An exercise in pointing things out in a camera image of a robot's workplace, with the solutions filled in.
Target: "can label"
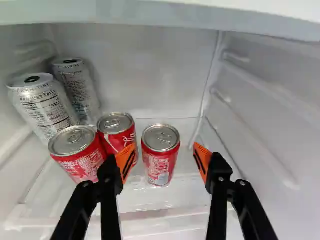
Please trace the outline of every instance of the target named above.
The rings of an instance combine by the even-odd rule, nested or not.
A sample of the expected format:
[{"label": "can label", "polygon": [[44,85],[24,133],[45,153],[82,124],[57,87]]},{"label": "can label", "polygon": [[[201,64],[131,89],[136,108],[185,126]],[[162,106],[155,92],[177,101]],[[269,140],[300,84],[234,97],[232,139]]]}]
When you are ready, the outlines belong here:
[{"label": "can label", "polygon": [[60,100],[59,93],[50,83],[17,88],[14,93],[47,140],[72,125],[72,119]]},{"label": "can label", "polygon": [[87,121],[92,108],[92,97],[87,87],[83,71],[60,72],[64,87],[67,89],[72,105],[80,121]]},{"label": "can label", "polygon": [[62,63],[55,65],[54,71],[56,78],[64,85],[79,120],[95,124],[100,116],[99,100],[85,63],[82,60],[68,65]]},{"label": "can label", "polygon": [[80,157],[75,161],[61,161],[61,166],[72,176],[76,183],[83,181],[97,182],[97,171],[103,163],[103,156],[99,149],[93,153]]},{"label": "can label", "polygon": [[[117,155],[127,146],[135,143],[137,146],[137,137],[135,131],[135,125],[118,134],[106,134],[98,130],[98,134],[102,140],[104,140],[104,146],[107,154]],[[137,158],[134,159],[133,164],[137,163]]]},{"label": "can label", "polygon": [[106,153],[98,135],[95,136],[91,145],[82,152],[66,157],[51,156],[77,184],[83,181],[96,183],[98,168],[106,159]]},{"label": "can label", "polygon": [[174,167],[178,157],[178,149],[160,153],[150,153],[142,147],[142,159],[146,166],[148,182],[156,186],[167,185],[173,176]]}]

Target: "red soda can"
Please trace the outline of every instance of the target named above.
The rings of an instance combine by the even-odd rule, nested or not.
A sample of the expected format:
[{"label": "red soda can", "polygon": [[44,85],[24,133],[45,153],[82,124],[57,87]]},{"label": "red soda can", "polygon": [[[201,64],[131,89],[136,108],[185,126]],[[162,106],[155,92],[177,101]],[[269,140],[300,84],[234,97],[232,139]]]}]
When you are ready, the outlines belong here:
[{"label": "red soda can", "polygon": [[180,148],[178,130],[168,124],[149,126],[142,133],[141,148],[148,182],[155,186],[168,185]]},{"label": "red soda can", "polygon": [[133,143],[137,146],[135,121],[129,113],[112,112],[104,115],[97,122],[97,131],[107,154],[116,155]]},{"label": "red soda can", "polygon": [[87,125],[74,125],[58,132],[49,141],[48,149],[77,184],[97,182],[97,170],[107,158],[95,129]]}]

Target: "pull tab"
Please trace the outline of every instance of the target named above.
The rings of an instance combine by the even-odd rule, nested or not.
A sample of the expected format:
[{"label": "pull tab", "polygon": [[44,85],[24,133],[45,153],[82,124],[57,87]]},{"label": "pull tab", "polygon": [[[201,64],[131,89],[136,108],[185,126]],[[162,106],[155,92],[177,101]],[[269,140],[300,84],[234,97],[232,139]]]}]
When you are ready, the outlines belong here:
[{"label": "pull tab", "polygon": [[72,132],[72,135],[68,138],[68,143],[73,144],[77,142],[81,138],[81,131],[80,130],[75,130]]},{"label": "pull tab", "polygon": [[112,119],[111,121],[106,121],[104,126],[106,128],[114,128],[120,125],[120,120],[119,119]]},{"label": "pull tab", "polygon": [[158,132],[156,134],[155,138],[160,140],[160,141],[162,141],[162,142],[165,142],[167,144],[170,144],[171,140],[172,140],[172,136],[171,135],[165,134],[163,132]]}]

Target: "silver can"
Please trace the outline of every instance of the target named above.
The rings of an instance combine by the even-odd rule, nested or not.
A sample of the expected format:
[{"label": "silver can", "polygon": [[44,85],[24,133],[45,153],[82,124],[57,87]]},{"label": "silver can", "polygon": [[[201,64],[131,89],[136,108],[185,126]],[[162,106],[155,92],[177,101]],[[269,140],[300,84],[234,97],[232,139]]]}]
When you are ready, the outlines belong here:
[{"label": "silver can", "polygon": [[55,77],[60,81],[78,114],[80,122],[96,125],[101,117],[99,100],[89,69],[81,58],[59,58],[52,62]]},{"label": "silver can", "polygon": [[63,86],[49,73],[26,74],[7,87],[17,111],[46,145],[53,135],[79,122]]}]

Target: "can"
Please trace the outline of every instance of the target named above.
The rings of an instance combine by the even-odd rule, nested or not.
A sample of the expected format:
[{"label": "can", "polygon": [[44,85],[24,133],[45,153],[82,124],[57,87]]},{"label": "can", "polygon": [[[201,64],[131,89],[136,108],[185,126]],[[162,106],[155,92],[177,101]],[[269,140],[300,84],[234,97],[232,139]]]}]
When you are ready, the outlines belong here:
[{"label": "can", "polygon": [[101,117],[100,103],[84,60],[58,58],[52,62],[52,68],[57,80],[64,85],[81,124],[95,126]]},{"label": "can", "polygon": [[141,148],[148,182],[155,186],[168,185],[180,148],[178,130],[168,124],[149,126],[142,133]]},{"label": "can", "polygon": [[77,184],[98,181],[98,168],[107,158],[95,129],[88,125],[70,126],[49,142],[51,157]]},{"label": "can", "polygon": [[[136,125],[129,113],[108,113],[99,119],[96,126],[107,154],[116,155],[132,143],[137,146]],[[133,165],[136,164],[137,157],[133,161]]]},{"label": "can", "polygon": [[63,86],[51,74],[26,74],[6,86],[12,104],[45,145],[57,132],[79,123]]}]

